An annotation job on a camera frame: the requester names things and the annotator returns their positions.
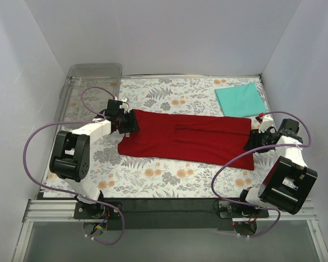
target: teal cloth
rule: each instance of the teal cloth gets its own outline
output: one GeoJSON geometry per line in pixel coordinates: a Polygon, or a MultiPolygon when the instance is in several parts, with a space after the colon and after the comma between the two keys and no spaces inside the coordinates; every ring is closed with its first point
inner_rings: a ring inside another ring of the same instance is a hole
{"type": "Polygon", "coordinates": [[[215,90],[224,116],[247,117],[266,113],[255,83],[215,90]]]}

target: gray floor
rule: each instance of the gray floor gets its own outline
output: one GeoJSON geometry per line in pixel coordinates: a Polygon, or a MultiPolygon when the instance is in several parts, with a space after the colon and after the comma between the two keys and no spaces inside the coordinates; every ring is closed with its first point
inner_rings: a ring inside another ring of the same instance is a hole
{"type": "MultiPolygon", "coordinates": [[[[258,231],[269,222],[258,222],[258,231]]],[[[214,229],[127,230],[107,247],[77,232],[79,222],[35,222],[28,261],[319,261],[306,221],[280,221],[264,236],[247,240],[214,229]]],[[[106,232],[111,240],[119,232],[106,232]]]]}

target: white wall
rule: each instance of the white wall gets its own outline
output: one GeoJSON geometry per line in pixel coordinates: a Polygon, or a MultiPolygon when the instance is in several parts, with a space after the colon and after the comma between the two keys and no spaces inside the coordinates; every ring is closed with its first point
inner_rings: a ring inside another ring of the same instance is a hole
{"type": "Polygon", "coordinates": [[[312,133],[303,153],[318,172],[312,200],[328,248],[328,0],[300,3],[263,78],[272,110],[300,116],[312,133]]]}
{"type": "Polygon", "coordinates": [[[255,75],[300,0],[26,0],[66,73],[119,62],[124,74],[255,75]]]}
{"type": "MultiPolygon", "coordinates": [[[[24,0],[0,0],[0,261],[11,261],[28,198],[22,151],[29,133],[52,122],[65,75],[24,0]]],[[[53,130],[38,135],[29,167],[41,179],[53,130]]]]}

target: floral tablecloth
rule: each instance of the floral tablecloth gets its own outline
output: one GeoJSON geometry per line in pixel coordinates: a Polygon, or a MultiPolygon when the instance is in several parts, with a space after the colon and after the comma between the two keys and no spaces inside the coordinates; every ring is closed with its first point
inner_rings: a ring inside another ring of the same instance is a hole
{"type": "MultiPolygon", "coordinates": [[[[169,114],[223,116],[216,101],[216,88],[256,83],[257,90],[268,108],[259,78],[125,78],[121,80],[120,98],[129,98],[130,108],[169,114]]],[[[65,121],[89,120],[89,113],[75,92],[69,102],[65,121]]],[[[107,99],[99,90],[91,90],[86,101],[100,111],[107,99]]],[[[259,124],[252,119],[252,128],[259,124]]],[[[123,135],[113,133],[91,147],[89,174],[95,185],[109,198],[209,198],[215,197],[210,183],[221,166],[159,158],[121,156],[117,146],[123,135]]],[[[276,161],[274,151],[254,154],[255,170],[225,169],[215,188],[225,197],[238,197],[243,188],[258,187],[276,161]]],[[[46,171],[49,186],[71,189],[55,174],[46,171]]],[[[68,194],[44,191],[44,197],[71,197],[68,194]]]]}

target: red garment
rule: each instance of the red garment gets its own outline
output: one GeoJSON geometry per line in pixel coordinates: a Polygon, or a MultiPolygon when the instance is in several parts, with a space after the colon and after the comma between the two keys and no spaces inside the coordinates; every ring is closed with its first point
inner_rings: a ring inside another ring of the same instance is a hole
{"type": "MultiPolygon", "coordinates": [[[[224,165],[245,152],[251,119],[169,115],[135,110],[140,131],[118,144],[119,154],[224,165]]],[[[253,154],[232,165],[254,170],[253,154]]]]}

